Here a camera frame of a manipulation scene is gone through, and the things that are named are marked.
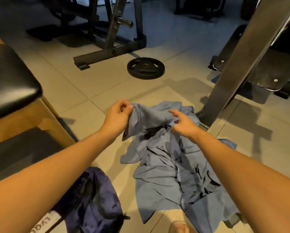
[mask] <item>black leather cushion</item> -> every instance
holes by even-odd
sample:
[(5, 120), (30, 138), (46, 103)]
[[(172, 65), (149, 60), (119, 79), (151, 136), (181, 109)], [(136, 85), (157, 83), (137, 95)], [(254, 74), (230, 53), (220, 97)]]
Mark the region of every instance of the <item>black leather cushion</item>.
[(0, 44), (0, 118), (42, 96), (42, 88), (10, 47)]

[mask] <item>forearm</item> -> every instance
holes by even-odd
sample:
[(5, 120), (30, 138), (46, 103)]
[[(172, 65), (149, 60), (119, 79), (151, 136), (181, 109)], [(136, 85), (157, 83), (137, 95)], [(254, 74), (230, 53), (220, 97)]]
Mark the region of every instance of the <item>forearm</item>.
[(94, 133), (0, 181), (0, 232), (29, 232), (110, 144), (108, 134)]
[(290, 232), (290, 179), (196, 129), (203, 152), (255, 232)]

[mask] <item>hand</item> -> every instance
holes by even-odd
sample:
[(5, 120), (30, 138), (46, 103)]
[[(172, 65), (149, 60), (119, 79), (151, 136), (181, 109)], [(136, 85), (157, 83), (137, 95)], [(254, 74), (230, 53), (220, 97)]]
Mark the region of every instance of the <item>hand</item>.
[(133, 105), (130, 105), (128, 101), (119, 99), (110, 107), (100, 131), (111, 140), (116, 139), (127, 127), (129, 115), (132, 113), (133, 108)]
[(172, 130), (175, 132), (178, 132), (184, 137), (187, 137), (190, 139), (190, 141), (193, 141), (194, 135), (199, 131), (199, 127), (194, 124), (193, 121), (190, 120), (190, 118), (179, 112), (178, 110), (169, 110), (170, 113), (172, 113), (173, 117), (179, 118), (179, 123), (174, 125), (172, 127)]

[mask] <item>tile floor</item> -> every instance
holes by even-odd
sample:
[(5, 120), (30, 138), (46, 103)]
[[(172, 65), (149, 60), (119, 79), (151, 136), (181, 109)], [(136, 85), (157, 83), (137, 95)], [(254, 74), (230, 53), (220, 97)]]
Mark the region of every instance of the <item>tile floor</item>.
[[(165, 0), (145, 2), (143, 19), (148, 45), (135, 54), (157, 58), (166, 66), (163, 77), (150, 81), (127, 73), (126, 65), (134, 58), (130, 54), (80, 71), (73, 64), (73, 56), (99, 50), (96, 46), (70, 48), (58, 39), (44, 43), (30, 38), (25, 29), (58, 23), (38, 2), (0, 3), (0, 37), (15, 49), (41, 83), (46, 98), (82, 139), (102, 125), (110, 105), (118, 98), (145, 105), (182, 101), (200, 110), (214, 86), (210, 80), (218, 74), (207, 68), (211, 57), (221, 51), (236, 27), (245, 23), (239, 17), (241, 2), (227, 0), (225, 15), (214, 23), (175, 16), (166, 8)], [(98, 12), (101, 18), (105, 17), (103, 8)], [(124, 15), (134, 19), (132, 5), (127, 5)], [(130, 39), (135, 36), (124, 27), (119, 32)], [(263, 90), (256, 93), (265, 94)], [(208, 132), (229, 138), (238, 144), (240, 152), (290, 177), (290, 98), (266, 96), (264, 104), (236, 96)], [(142, 224), (132, 177), (137, 164), (121, 165), (119, 161), (130, 142), (118, 138), (94, 162), (110, 177), (123, 211), (131, 216), (121, 233), (134, 229), (143, 233), (167, 232), (172, 221), (187, 219), (181, 210), (168, 210), (156, 212)], [(252, 230), (243, 223), (233, 229), (221, 223), (216, 232)]]

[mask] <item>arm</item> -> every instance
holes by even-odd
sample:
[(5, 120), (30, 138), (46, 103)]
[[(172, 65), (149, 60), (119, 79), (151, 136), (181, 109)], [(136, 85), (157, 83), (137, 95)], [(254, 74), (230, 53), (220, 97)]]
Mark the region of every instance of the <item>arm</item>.
[(1, 180), (0, 232), (29, 232), (124, 131), (132, 110), (127, 101), (117, 101), (96, 133)]
[(199, 146), (252, 230), (290, 233), (290, 178), (224, 145), (177, 110), (170, 112), (179, 118), (172, 129)]

